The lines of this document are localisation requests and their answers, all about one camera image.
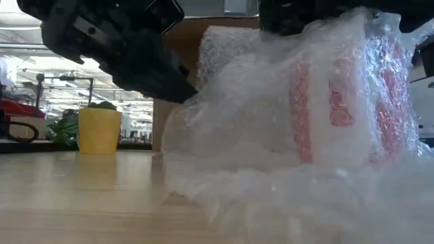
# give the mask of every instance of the red object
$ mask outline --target red object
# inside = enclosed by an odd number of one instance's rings
[[[35,107],[29,105],[19,104],[17,102],[0,101],[0,108],[3,109],[8,116],[27,116],[36,118],[45,118],[45,113],[38,110],[35,116]]]
[[[349,102],[356,96],[354,79],[357,77],[357,57],[354,46],[342,45],[338,57],[333,60],[329,78],[330,122],[336,127],[352,127],[355,124]]]
[[[405,146],[405,115],[409,114],[409,108],[402,98],[408,92],[407,75],[405,67],[403,47],[394,38],[389,38],[389,45],[382,50],[382,56],[388,57],[383,60],[389,69],[382,70],[380,76],[384,79],[387,100],[377,101],[377,123],[381,131],[381,140],[387,156],[390,159],[402,152]]]
[[[292,130],[298,154],[303,163],[312,163],[311,135],[309,127],[309,69],[308,62],[301,62],[293,70],[290,80],[290,112],[292,116]]]

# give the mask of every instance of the metal frame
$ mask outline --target metal frame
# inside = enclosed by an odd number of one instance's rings
[[[37,93],[36,93],[36,103],[35,103],[35,116],[37,116],[39,111],[39,103],[41,99],[41,92],[42,92],[42,83],[46,79],[59,79],[61,81],[75,81],[75,80],[89,80],[89,100],[87,105],[89,106],[92,102],[92,94],[94,92],[94,78],[93,77],[67,77],[67,76],[60,76],[60,77],[45,77],[43,73],[39,73],[36,75],[36,80],[38,81],[37,86]]]

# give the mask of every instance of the bubble wrap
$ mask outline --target bubble wrap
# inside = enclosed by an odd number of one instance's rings
[[[429,22],[358,8],[284,39],[212,27],[163,136],[167,185],[237,243],[432,243],[408,67]]]

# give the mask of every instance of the cardboard box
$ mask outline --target cardboard box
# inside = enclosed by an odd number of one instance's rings
[[[209,26],[259,28],[259,18],[191,18],[175,26],[163,37],[165,46],[173,49],[178,54],[180,63],[190,70],[187,80],[193,85],[197,78],[199,47],[203,33]],[[165,122],[176,106],[177,104],[174,103],[154,100],[152,148],[155,152],[161,151],[161,137]]]
[[[11,117],[11,121],[28,123],[36,127],[39,132],[37,139],[45,139],[45,119],[34,118],[34,117]],[[10,125],[9,133],[16,138],[32,138],[33,130],[25,126]]]

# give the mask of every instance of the object wrapped in bubble wrap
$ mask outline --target object wrapped in bubble wrap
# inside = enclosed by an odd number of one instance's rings
[[[432,243],[434,156],[408,73],[434,30],[358,8],[290,39],[210,27],[169,117],[167,184],[240,243]]]

